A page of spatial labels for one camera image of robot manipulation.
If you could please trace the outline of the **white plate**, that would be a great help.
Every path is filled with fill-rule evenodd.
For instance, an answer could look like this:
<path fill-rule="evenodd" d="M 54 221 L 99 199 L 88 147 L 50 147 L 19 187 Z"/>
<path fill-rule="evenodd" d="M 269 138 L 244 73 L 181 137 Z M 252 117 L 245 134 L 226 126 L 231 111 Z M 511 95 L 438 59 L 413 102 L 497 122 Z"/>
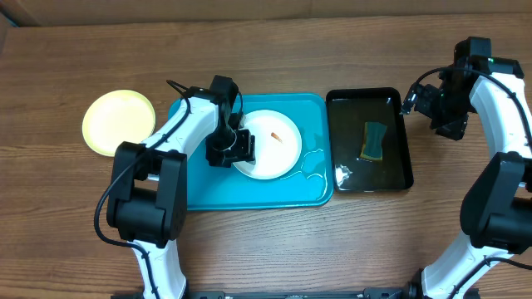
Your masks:
<path fill-rule="evenodd" d="M 234 163 L 241 173 L 252 179 L 276 179 L 298 162 L 302 137 L 286 115 L 274 110 L 256 110 L 245 115 L 244 128 L 255 136 L 255 163 Z M 282 139 L 282 144 L 271 137 L 272 132 Z"/>

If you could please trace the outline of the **green yellow sponge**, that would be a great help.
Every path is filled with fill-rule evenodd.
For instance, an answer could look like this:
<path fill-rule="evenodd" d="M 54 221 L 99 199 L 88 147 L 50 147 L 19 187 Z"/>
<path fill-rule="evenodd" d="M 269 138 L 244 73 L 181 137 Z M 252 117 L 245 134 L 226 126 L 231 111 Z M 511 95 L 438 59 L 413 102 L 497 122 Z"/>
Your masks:
<path fill-rule="evenodd" d="M 362 149 L 360 158 L 371 161 L 382 160 L 382 141 L 387 131 L 387 126 L 380 122 L 366 122 L 364 127 Z"/>

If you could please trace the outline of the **yellow-green plate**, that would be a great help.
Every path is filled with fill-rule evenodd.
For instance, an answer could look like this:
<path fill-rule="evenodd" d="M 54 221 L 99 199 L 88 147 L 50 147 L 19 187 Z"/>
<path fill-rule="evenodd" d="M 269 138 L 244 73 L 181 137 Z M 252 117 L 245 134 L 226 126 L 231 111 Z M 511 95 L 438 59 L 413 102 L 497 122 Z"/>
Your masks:
<path fill-rule="evenodd" d="M 82 136 L 98 154 L 113 157 L 124 141 L 140 143 L 155 129 L 155 110 L 141 93 L 116 90 L 95 100 L 82 121 Z"/>

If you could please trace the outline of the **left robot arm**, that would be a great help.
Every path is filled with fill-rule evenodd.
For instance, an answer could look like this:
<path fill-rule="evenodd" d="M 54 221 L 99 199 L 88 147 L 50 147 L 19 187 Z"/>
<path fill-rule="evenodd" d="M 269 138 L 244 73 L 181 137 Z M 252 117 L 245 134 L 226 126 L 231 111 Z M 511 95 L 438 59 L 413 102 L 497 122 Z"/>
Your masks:
<path fill-rule="evenodd" d="M 212 167 L 229 168 L 254 160 L 254 137 L 241 129 L 243 97 L 230 83 L 224 87 L 184 88 L 180 107 L 151 137 L 140 144 L 122 143 L 114 157 L 111 183 L 96 206 L 106 211 L 109 226 L 120 238 L 106 237 L 96 220 L 98 237 L 135 252 L 145 284 L 144 298 L 181 298 L 187 281 L 180 270 L 177 238 L 187 213 L 188 160 L 200 144 Z"/>

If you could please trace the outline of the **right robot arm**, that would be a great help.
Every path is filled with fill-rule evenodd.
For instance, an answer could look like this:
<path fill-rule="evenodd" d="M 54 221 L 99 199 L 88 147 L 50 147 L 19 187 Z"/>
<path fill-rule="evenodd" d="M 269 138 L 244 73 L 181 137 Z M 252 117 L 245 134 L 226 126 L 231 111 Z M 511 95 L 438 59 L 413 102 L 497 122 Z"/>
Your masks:
<path fill-rule="evenodd" d="M 461 230 L 432 264 L 405 286 L 404 298 L 477 298 L 474 284 L 531 246 L 531 205 L 515 194 L 531 188 L 531 112 L 516 60 L 469 55 L 436 69 L 441 87 L 416 81 L 401 108 L 431 119 L 438 135 L 458 140 L 470 113 L 482 124 L 490 162 L 465 195 Z"/>

